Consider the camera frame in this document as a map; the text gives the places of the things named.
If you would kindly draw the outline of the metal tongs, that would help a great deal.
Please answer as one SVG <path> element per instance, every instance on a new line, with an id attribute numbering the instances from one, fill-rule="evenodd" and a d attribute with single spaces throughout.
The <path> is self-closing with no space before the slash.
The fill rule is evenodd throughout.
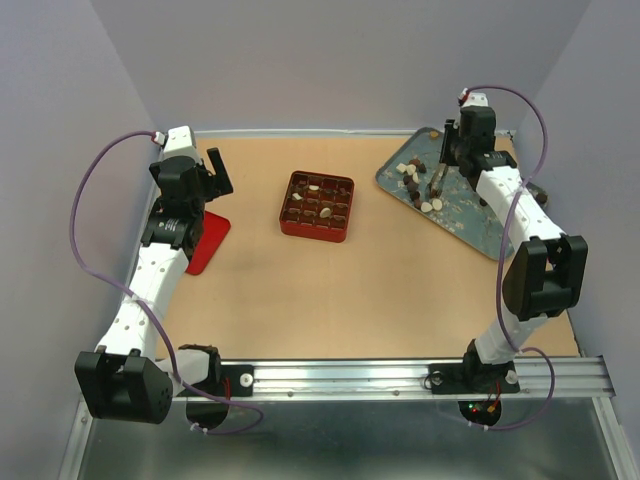
<path id="1" fill-rule="evenodd" d="M 446 163 L 437 164 L 434 174 L 428 183 L 427 192 L 430 198 L 438 198 L 442 194 L 448 169 L 449 166 Z"/>

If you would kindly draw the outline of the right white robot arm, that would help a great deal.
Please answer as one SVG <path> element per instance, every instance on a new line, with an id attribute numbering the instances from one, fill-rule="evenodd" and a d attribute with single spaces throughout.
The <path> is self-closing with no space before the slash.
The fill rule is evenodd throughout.
<path id="1" fill-rule="evenodd" d="M 496 116 L 488 106 L 463 106 L 445 125 L 443 163 L 456 166 L 491 208 L 514 249 L 498 268 L 497 318 L 472 340 L 460 362 L 429 374 L 440 395 L 518 391 L 513 360 L 532 333 L 579 300 L 588 245 L 568 235 L 527 189 L 514 158 L 495 148 Z"/>

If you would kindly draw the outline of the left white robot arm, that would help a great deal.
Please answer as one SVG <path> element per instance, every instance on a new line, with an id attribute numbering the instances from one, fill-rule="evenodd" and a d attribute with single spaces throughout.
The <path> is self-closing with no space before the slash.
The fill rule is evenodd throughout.
<path id="1" fill-rule="evenodd" d="M 159 424 L 174 396 L 226 390 L 217 348 L 169 346 L 155 359 L 157 342 L 169 341 L 161 322 L 181 276 L 205 232 L 206 204 L 233 186 L 220 151 L 209 166 L 196 156 L 171 154 L 149 170 L 159 187 L 141 236 L 136 269 L 107 333 L 94 350 L 78 354 L 74 371 L 91 415 L 99 419 Z"/>

